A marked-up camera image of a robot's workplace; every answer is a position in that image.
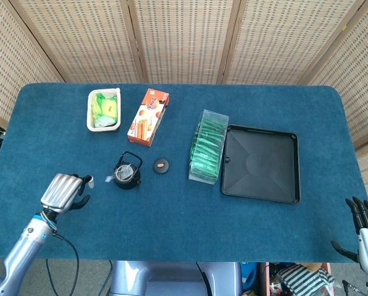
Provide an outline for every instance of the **blue tablecloth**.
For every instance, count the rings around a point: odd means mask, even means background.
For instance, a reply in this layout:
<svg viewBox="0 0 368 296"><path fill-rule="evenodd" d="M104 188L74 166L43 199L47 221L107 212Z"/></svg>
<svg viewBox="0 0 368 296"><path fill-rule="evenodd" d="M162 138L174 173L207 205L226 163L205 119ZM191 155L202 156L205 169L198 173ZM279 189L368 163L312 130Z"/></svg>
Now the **blue tablecloth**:
<svg viewBox="0 0 368 296"><path fill-rule="evenodd" d="M86 127L90 91L121 89L117 131ZM152 147L130 143L127 131L148 88L170 93ZM198 118L208 109L231 124L292 131L299 136L301 203L223 195L188 180ZM141 185L106 183L124 150L140 155ZM165 157L170 170L155 173ZM345 261L330 240L356 250L345 198L366 198L345 113L327 86L192 84L29 84L19 93L0 153L0 257L18 239L56 173L92 174L95 187L81 211L59 217L59 232L81 258L162 261ZM42 257L73 258L50 239Z"/></svg>

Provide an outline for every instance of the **cardboard box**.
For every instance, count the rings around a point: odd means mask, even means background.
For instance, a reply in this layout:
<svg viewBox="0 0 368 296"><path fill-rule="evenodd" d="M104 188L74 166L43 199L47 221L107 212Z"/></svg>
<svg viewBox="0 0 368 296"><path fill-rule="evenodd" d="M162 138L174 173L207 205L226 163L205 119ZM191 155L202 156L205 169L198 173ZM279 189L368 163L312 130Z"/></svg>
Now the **cardboard box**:
<svg viewBox="0 0 368 296"><path fill-rule="evenodd" d="M128 131L129 141L151 146L169 103L169 94L149 88Z"/></svg>

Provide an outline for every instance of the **black cable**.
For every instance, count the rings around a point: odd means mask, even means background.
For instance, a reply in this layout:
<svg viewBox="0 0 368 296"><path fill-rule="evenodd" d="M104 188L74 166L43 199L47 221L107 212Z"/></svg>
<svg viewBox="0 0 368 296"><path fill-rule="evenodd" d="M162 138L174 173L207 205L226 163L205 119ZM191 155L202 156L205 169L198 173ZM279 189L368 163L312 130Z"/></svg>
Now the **black cable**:
<svg viewBox="0 0 368 296"><path fill-rule="evenodd" d="M196 266L198 267L199 271L201 272L204 284L206 285L206 290L207 290L207 296L213 296L213 293L211 292L211 287L210 287L210 282L209 279L206 276L206 273L204 273L201 268L199 267L198 262L196 261Z"/></svg>
<svg viewBox="0 0 368 296"><path fill-rule="evenodd" d="M358 289L356 286L354 286L354 285L350 284L349 282L347 282L347 281L345 281L345 280L342 280L342 284L343 284L343 288L344 288L344 290L345 290L345 294L346 294L346 296L348 296L348 295L349 295L349 289L350 289L350 290L353 290L353 291L355 291L355 292L357 292L357 293L360 293L360 294L361 294L361 295L363 295L363 296L367 296L367 294L366 294L366 293L364 293L363 291L361 291L360 289Z"/></svg>
<svg viewBox="0 0 368 296"><path fill-rule="evenodd" d="M267 268L269 265L270 265L270 264L265 264L265 267L264 267L264 269L262 270L261 276L259 276L259 277L258 277L257 281L256 281L256 282L255 282L255 284L254 284L255 289L259 289L260 283L261 283L262 279L264 278L265 270L266 270L266 268Z"/></svg>
<svg viewBox="0 0 368 296"><path fill-rule="evenodd" d="M75 271L75 277L74 277L73 287L72 287L72 290L70 291L70 294L69 294L69 296L72 296L73 293L74 293L75 286L77 284L78 270L80 269L80 259L78 257L78 252L77 252L77 249L74 247L74 245L68 239L64 238L63 236L61 236L58 233L55 233L53 235L54 235L54 237L56 237L56 238L64 241L66 244L68 244L69 246L71 246L71 248L73 249L74 254L75 254L75 258L76 258L76 261L77 261L77 268L76 268L76 271ZM48 272L49 282L51 283L51 287L52 287L55 295L56 296L59 296L58 293L56 292L55 287L54 287L54 283L52 282L51 272L49 271L49 266L48 266L48 259L46 259L46 266L47 266L47 272Z"/></svg>
<svg viewBox="0 0 368 296"><path fill-rule="evenodd" d="M102 292L103 292L105 286L107 285L107 282L109 281L110 275L112 273L112 262L111 262L111 260L109 260L109 262L110 262L110 271L109 271L109 274L107 275L106 280L103 283L103 286L100 289L100 292L99 292L98 296L101 296L102 295Z"/></svg>

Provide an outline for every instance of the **clear plastic box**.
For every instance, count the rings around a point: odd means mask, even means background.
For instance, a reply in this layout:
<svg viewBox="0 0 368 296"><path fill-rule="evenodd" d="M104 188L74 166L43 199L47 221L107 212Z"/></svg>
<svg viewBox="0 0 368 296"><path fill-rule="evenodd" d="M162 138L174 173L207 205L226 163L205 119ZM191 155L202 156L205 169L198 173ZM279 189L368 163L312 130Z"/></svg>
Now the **clear plastic box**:
<svg viewBox="0 0 368 296"><path fill-rule="evenodd" d="M228 120L226 115L203 110L191 145L189 179L208 184L217 181Z"/></svg>
<svg viewBox="0 0 368 296"><path fill-rule="evenodd" d="M100 93L105 97L117 96L117 123L111 126L95 127L92 116L92 104L95 96ZM86 115L86 126L90 131L115 131L121 124L121 92L119 88L95 89L88 95L88 111Z"/></svg>

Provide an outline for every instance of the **green tea bags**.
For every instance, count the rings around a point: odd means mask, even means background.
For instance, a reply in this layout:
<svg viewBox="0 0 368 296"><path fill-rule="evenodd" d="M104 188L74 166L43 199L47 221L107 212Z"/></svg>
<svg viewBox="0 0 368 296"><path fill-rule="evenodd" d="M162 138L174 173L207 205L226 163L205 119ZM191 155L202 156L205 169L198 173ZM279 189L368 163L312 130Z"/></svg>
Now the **green tea bags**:
<svg viewBox="0 0 368 296"><path fill-rule="evenodd" d="M209 184L217 180L228 119L226 115L203 110L191 145L190 179Z"/></svg>

